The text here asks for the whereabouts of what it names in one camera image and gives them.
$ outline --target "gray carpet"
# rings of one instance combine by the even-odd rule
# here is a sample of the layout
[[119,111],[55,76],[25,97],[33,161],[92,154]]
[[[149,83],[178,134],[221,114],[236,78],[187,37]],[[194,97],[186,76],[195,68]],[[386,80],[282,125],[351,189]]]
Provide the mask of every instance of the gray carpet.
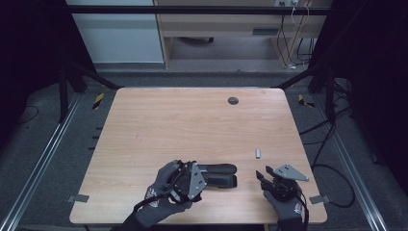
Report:
[[[116,82],[119,84],[125,84],[124,82],[120,83],[120,78],[117,78],[116,80]],[[104,92],[105,96],[99,109],[95,111],[91,108],[91,106],[96,95],[99,92]],[[319,114],[317,108],[309,108],[298,104],[298,94],[304,92],[304,89],[291,89],[287,92],[288,101],[291,105],[293,116],[299,131],[303,131],[322,121],[321,115]],[[58,118],[58,100],[53,97],[49,97],[56,93],[56,86],[52,86],[44,90],[43,93],[33,96],[32,102],[39,106],[40,111],[38,117],[31,121],[33,123],[33,125],[31,126],[33,126],[33,130],[34,128],[37,128],[37,133],[32,134],[26,131],[21,133],[21,131],[17,131],[18,136],[16,141],[21,142],[20,139],[25,139],[33,140],[36,142],[30,142],[30,144],[27,143],[26,147],[20,146],[20,148],[17,148],[18,150],[20,150],[19,153],[13,152],[13,146],[9,146],[9,152],[13,152],[14,157],[22,157],[21,160],[19,160],[19,163],[16,163],[16,165],[22,166],[22,163],[27,163],[27,161],[29,161],[29,159],[24,158],[26,152],[21,152],[23,148],[34,150],[34,153],[39,153],[44,147],[46,138],[44,138],[45,141],[40,142],[40,137],[43,137],[45,131],[52,131],[52,129],[56,125],[55,121]],[[89,151],[89,147],[93,147],[97,143],[97,140],[93,139],[92,136],[97,136],[99,134],[100,131],[96,130],[96,128],[103,126],[106,115],[110,109],[114,97],[115,92],[113,90],[107,90],[106,88],[97,86],[90,86],[87,93],[83,95],[83,99],[79,105],[79,109],[75,117],[73,118],[71,125],[66,131],[53,161],[45,172],[43,179],[38,186],[38,190],[32,199],[32,202],[28,206],[26,213],[24,214],[20,222],[20,225],[22,225],[22,227],[30,227],[28,225],[39,225],[39,227],[46,227],[51,225],[57,227],[76,227],[75,225],[71,224],[68,219],[72,204],[65,202],[65,199],[69,194],[76,194],[79,191],[82,179],[85,175],[92,155],[92,152]],[[313,97],[311,95],[304,94],[304,97],[306,101],[313,100]],[[42,116],[47,115],[53,116],[51,116],[47,120],[40,120]],[[352,143],[348,145],[351,150],[353,150],[353,153],[360,153],[360,155],[367,156],[365,161],[360,161],[363,162],[361,164],[364,165],[364,169],[361,169],[361,172],[363,175],[368,176],[367,184],[370,185],[370,191],[372,192],[372,194],[381,195],[378,197],[376,196],[375,198],[379,203],[378,205],[382,210],[381,212],[388,226],[392,228],[392,230],[406,229],[408,227],[408,224],[404,219],[405,214],[402,210],[406,209],[407,207],[400,206],[401,203],[405,205],[407,204],[406,197],[404,197],[403,194],[400,194],[399,197],[392,196],[393,194],[395,194],[395,190],[397,192],[398,190],[395,188],[395,182],[390,178],[390,173],[388,172],[388,170],[385,167],[375,165],[370,161],[370,153],[368,152],[368,148],[364,146],[362,137],[359,137],[361,136],[361,134],[358,132],[358,128],[355,127],[352,118],[348,117],[347,115],[342,116],[339,119],[338,129],[342,130],[342,133],[346,133],[346,137],[350,137],[350,134],[353,134],[351,136]],[[302,141],[322,141],[326,133],[327,128],[322,127],[314,132],[311,132],[310,134],[303,135]],[[334,148],[334,145],[331,142],[332,141],[329,140],[323,148],[323,151],[319,157],[319,163],[328,164],[340,171],[343,171],[337,156],[337,150]],[[316,153],[318,152],[318,149],[319,144],[305,145],[305,150],[310,162],[313,161]],[[18,170],[17,167],[14,167],[14,169],[9,169],[9,174],[12,174],[12,172],[19,172],[20,174],[29,172],[30,167],[33,167],[33,162],[35,161],[35,158],[33,159],[34,160],[29,161],[28,164],[24,164],[24,166],[27,167],[25,168],[25,170]],[[388,180],[382,180],[379,182],[373,180],[370,181],[370,176],[374,176],[376,177],[376,179],[387,178]],[[339,178],[338,175],[333,174],[333,172],[331,172],[330,170],[322,168],[316,169],[315,177],[317,178],[320,191],[323,194],[330,195],[333,201],[344,204],[350,200],[351,195],[347,184],[341,178]],[[19,177],[13,177],[13,179],[11,179],[11,177],[7,175],[2,177],[2,180],[4,179],[10,179],[13,184],[16,183],[16,185],[20,187],[22,185],[21,182],[24,182],[24,180],[20,179]],[[15,193],[18,192],[18,187],[16,188],[17,189],[14,189],[13,192],[3,191],[2,194],[15,195]],[[388,195],[382,194],[384,190],[388,191]],[[347,209],[337,208],[330,204],[326,204],[325,207],[328,213],[328,221],[320,225],[311,225],[310,230],[370,230],[370,226],[366,220],[365,214],[363,213],[361,206],[357,201],[351,208]]]
[[[191,59],[193,56],[191,54],[192,47],[185,48],[190,50],[188,56],[191,56]],[[209,56],[211,53],[202,55],[200,59],[207,59],[205,57]],[[257,58],[255,55],[251,55],[250,57],[255,60],[255,63],[258,62],[258,59],[262,59],[261,56]],[[184,62],[184,58],[180,54],[173,53],[173,58],[176,62]],[[116,84],[126,87],[270,87],[276,86],[295,75],[288,70],[276,71],[276,69],[274,71],[264,69],[258,69],[259,71],[255,72],[245,71],[243,68],[237,67],[239,64],[226,69],[215,68],[206,72],[199,70],[194,72],[187,67],[181,68],[181,65],[176,65],[169,71],[103,73],[102,75]],[[92,150],[89,148],[95,147],[97,144],[97,140],[92,137],[99,135],[100,130],[96,128],[103,126],[115,97],[114,90],[108,90],[88,78],[86,80],[89,89],[82,95],[79,108],[19,223],[19,230],[85,230],[81,226],[70,223],[69,214],[72,204],[65,200],[69,194],[76,194],[79,191],[92,156]],[[305,88],[307,83],[308,80],[305,80],[286,90],[298,131],[304,131],[323,121],[318,108],[309,108],[298,104],[299,93],[303,94],[307,102],[314,102],[315,97],[321,97],[320,95],[313,97],[313,95],[308,94]],[[100,92],[105,93],[105,96],[99,109],[93,110],[91,107],[96,95]],[[347,107],[345,100],[339,100],[338,104],[339,107],[336,110]],[[57,126],[60,111],[58,86],[54,85],[32,94],[28,105],[38,107],[38,115],[26,123],[17,125],[13,138],[1,150],[0,218],[3,218],[11,209]],[[35,108],[27,108],[21,120],[30,119],[35,114]],[[408,230],[407,196],[398,187],[387,167],[372,162],[370,149],[367,147],[354,119],[348,115],[338,118],[336,130],[341,135],[389,229]],[[302,135],[301,138],[304,143],[322,141],[327,132],[327,127],[323,126],[316,131]],[[309,162],[312,163],[318,153],[319,143],[305,144],[304,147]],[[318,163],[330,165],[338,171],[344,172],[338,150],[332,139],[322,149]],[[328,194],[336,203],[346,204],[350,201],[350,189],[339,175],[326,168],[316,168],[315,177],[322,194]],[[328,221],[319,225],[310,225],[310,230],[371,230],[358,200],[346,209],[335,207],[332,204],[325,204],[325,208]],[[181,227],[177,226],[160,226],[156,230],[174,230],[175,228],[181,230]],[[183,227],[183,230],[189,228],[190,230],[231,229],[238,231],[257,230],[262,227],[195,226]],[[91,230],[109,230],[109,227],[92,226]]]

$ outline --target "black glove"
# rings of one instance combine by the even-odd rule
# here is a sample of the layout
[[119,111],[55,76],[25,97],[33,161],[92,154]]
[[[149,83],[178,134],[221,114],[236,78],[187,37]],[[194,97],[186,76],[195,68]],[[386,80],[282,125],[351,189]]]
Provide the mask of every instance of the black glove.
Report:
[[264,191],[264,197],[273,206],[278,215],[278,226],[284,231],[304,230],[302,224],[302,204],[295,197],[282,202],[276,200],[269,191]]
[[[147,188],[144,198],[147,199],[152,196],[160,196],[163,194],[168,179],[177,168],[177,161],[170,162],[162,167],[157,173],[156,181],[153,185]],[[166,195],[157,201],[144,205],[135,213],[135,216],[140,224],[145,228],[148,228],[172,214],[184,212],[186,209],[189,209],[191,205],[192,202],[190,201],[184,204],[171,203],[168,201],[168,195]]]

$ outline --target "small metal piece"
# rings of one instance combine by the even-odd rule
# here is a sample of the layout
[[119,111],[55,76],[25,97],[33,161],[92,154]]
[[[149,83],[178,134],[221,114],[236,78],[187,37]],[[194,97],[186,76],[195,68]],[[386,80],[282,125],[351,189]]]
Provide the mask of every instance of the small metal piece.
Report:
[[89,199],[89,196],[88,195],[82,195],[82,194],[77,194],[77,195],[69,195],[67,198],[66,198],[66,202],[69,202],[69,203],[74,203],[75,201],[78,201],[78,202],[83,202],[83,203],[87,203],[88,202],[88,199]]
[[231,105],[237,105],[240,102],[240,100],[237,97],[229,97],[228,98],[228,103]]
[[256,159],[261,159],[261,149],[257,148],[255,150],[255,157]]
[[273,173],[290,180],[309,181],[309,178],[303,175],[300,171],[294,169],[291,165],[285,164],[273,171]]
[[206,185],[207,184],[204,180],[203,175],[200,172],[200,168],[198,168],[198,165],[191,165],[189,199],[194,199],[196,194],[201,193],[206,187]]
[[319,204],[321,202],[323,203],[327,203],[330,202],[331,199],[328,195],[316,195],[316,196],[311,196],[309,197],[310,202],[312,202],[312,204]]
[[172,190],[172,191],[170,192],[170,194],[174,197],[175,200],[181,201],[180,196],[179,196],[179,195],[177,194],[177,192],[175,192],[174,190]]

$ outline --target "table top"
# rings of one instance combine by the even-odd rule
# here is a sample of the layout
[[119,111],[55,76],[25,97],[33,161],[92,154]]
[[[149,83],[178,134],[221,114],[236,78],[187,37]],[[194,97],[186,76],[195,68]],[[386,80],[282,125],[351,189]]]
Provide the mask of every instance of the table top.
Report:
[[[228,98],[239,102],[232,105]],[[255,150],[260,148],[261,158]],[[326,221],[286,95],[258,88],[125,88],[118,90],[76,201],[73,223],[122,223],[143,200],[159,168],[172,160],[237,166],[235,189],[207,187],[202,201],[161,223],[275,223],[255,170],[290,164],[309,177],[299,181],[310,222]]]

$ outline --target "black curtain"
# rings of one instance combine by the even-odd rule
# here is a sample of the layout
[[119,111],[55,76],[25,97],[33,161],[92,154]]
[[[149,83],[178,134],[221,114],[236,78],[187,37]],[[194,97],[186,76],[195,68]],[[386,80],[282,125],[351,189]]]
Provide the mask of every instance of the black curtain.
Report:
[[[66,5],[64,0],[0,1],[0,147],[24,112],[29,95],[58,83],[64,62],[75,61],[96,73],[72,15],[40,7],[51,4]],[[65,72],[70,82],[85,84],[81,73]]]
[[[408,1],[369,0],[331,57],[335,77],[351,83],[350,102],[378,162],[408,193]],[[352,18],[326,20],[311,65]],[[315,76],[316,82],[325,76]]]

